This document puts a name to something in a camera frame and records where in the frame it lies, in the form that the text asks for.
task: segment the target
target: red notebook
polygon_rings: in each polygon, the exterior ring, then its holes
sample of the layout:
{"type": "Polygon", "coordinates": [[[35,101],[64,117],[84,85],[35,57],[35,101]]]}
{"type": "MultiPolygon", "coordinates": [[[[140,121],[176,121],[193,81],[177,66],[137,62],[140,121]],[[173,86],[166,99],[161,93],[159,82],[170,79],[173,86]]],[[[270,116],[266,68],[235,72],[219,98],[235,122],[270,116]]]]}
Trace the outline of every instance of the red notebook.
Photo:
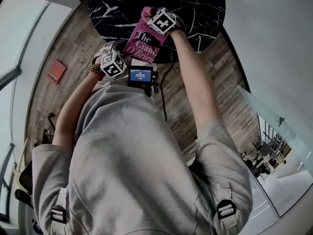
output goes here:
{"type": "Polygon", "coordinates": [[[65,70],[66,67],[64,67],[59,61],[55,60],[51,66],[50,73],[48,74],[48,80],[56,85],[60,81],[65,70]]]}

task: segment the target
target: floor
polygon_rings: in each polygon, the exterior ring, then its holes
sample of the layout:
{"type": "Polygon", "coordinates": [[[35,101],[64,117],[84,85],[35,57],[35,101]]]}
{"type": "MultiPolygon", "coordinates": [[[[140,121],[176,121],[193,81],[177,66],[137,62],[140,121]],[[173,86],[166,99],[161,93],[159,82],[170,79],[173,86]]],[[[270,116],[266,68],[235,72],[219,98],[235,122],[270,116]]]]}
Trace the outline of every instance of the floor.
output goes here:
{"type": "Polygon", "coordinates": [[[281,163],[270,175],[258,177],[280,216],[292,208],[313,184],[313,177],[305,165],[301,166],[296,151],[291,150],[285,160],[286,164],[281,163]]]}
{"type": "MultiPolygon", "coordinates": [[[[53,134],[47,115],[54,112],[58,116],[66,100],[87,75],[94,53],[104,43],[91,24],[86,4],[82,3],[61,30],[39,76],[28,112],[26,135],[29,142],[26,161],[31,160],[33,144],[41,139],[43,130],[49,129],[53,134]],[[67,70],[60,83],[54,86],[46,77],[56,59],[66,66],[67,70]]],[[[220,111],[239,152],[254,152],[252,142],[256,143],[259,135],[257,116],[245,104],[237,89],[237,85],[245,88],[245,84],[221,33],[210,47],[200,54],[200,58],[214,81],[220,111]]],[[[159,82],[170,65],[158,65],[159,82]]],[[[197,132],[178,63],[167,75],[163,91],[168,124],[186,160],[189,160],[195,154],[197,132]]],[[[154,102],[162,110],[161,93],[155,95],[154,102]]]]}

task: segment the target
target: bracelet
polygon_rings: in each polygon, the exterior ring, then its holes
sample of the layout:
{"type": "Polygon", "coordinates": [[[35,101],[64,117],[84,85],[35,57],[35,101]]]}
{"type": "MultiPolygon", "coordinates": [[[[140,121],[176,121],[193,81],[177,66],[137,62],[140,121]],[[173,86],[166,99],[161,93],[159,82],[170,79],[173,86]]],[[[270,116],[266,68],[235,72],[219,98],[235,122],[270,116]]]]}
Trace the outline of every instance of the bracelet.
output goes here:
{"type": "Polygon", "coordinates": [[[100,72],[94,71],[92,69],[90,69],[88,71],[88,73],[94,74],[99,79],[99,81],[101,81],[103,79],[103,77],[104,77],[100,72]]]}
{"type": "Polygon", "coordinates": [[[105,76],[106,76],[106,74],[105,74],[102,70],[97,70],[97,69],[95,69],[95,68],[90,68],[90,71],[93,71],[93,72],[99,74],[99,75],[102,76],[102,77],[105,77],[105,76]]]}
{"type": "Polygon", "coordinates": [[[101,64],[94,64],[92,67],[93,68],[100,68],[101,64]]]}
{"type": "Polygon", "coordinates": [[[102,72],[104,74],[104,72],[100,68],[91,67],[90,70],[99,71],[99,72],[102,72]]]}

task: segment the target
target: sleeve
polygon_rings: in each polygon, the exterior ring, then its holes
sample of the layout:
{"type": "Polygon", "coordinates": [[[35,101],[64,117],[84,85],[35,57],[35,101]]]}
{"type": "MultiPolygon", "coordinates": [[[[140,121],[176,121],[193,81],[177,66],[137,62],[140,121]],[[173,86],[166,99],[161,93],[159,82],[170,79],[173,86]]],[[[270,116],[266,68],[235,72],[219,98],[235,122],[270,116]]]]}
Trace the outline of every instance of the sleeve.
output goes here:
{"type": "Polygon", "coordinates": [[[43,144],[33,149],[33,203],[37,220],[44,232],[51,231],[50,211],[60,188],[68,185],[72,151],[43,144]]]}
{"type": "Polygon", "coordinates": [[[222,120],[207,122],[198,131],[197,143],[196,158],[190,169],[210,209],[208,218],[214,223],[218,235],[238,234],[252,210],[246,165],[222,120]],[[236,213],[219,219],[217,205],[223,199],[234,204],[236,213]]]}

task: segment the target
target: wooden floor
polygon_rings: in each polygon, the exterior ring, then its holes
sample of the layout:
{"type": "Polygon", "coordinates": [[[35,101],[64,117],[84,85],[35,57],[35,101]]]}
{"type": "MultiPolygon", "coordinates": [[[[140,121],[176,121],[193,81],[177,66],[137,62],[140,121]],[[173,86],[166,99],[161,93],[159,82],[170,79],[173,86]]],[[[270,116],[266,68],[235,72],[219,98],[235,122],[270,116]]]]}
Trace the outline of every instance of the wooden floor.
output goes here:
{"type": "MultiPolygon", "coordinates": [[[[86,77],[94,53],[104,43],[91,24],[87,6],[82,3],[61,30],[39,76],[28,112],[26,161],[31,160],[31,150],[34,143],[41,139],[43,130],[51,130],[53,134],[47,115],[50,112],[60,113],[66,100],[86,77]],[[46,78],[54,60],[67,67],[57,86],[46,78]]],[[[214,81],[220,111],[239,152],[254,153],[252,142],[256,143],[259,135],[257,116],[245,104],[237,89],[237,85],[245,88],[245,84],[222,34],[200,54],[200,58],[214,81]]],[[[169,66],[158,65],[159,82],[169,66]]],[[[163,91],[168,124],[188,160],[195,153],[197,132],[178,63],[167,75],[163,91]]],[[[155,95],[154,101],[162,110],[161,93],[155,95]]]]}

